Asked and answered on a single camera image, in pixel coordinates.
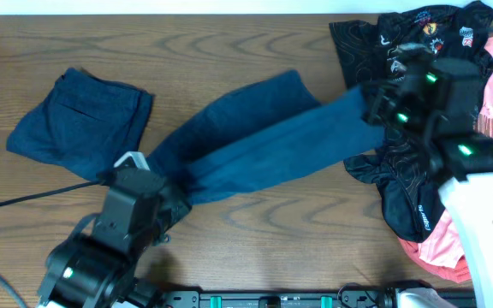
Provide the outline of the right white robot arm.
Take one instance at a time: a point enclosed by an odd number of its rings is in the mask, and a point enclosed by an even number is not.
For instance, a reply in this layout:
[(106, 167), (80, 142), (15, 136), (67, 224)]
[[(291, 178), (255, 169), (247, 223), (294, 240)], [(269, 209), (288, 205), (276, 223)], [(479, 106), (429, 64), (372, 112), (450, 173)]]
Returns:
[(459, 232), (476, 304), (493, 307), (493, 139), (476, 132), (472, 119), (482, 81), (469, 61), (420, 57), (403, 80), (362, 90), (365, 121), (404, 133), (419, 149)]

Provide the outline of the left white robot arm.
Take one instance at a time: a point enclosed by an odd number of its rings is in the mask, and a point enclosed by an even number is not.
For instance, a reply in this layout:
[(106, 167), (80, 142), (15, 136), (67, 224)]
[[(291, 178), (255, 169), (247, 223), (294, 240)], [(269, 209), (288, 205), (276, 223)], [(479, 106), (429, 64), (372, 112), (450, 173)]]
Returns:
[(99, 213), (81, 219), (46, 260), (40, 307), (158, 307), (162, 294), (135, 277), (145, 251), (192, 209), (186, 194), (155, 173), (133, 167), (100, 177), (109, 188)]

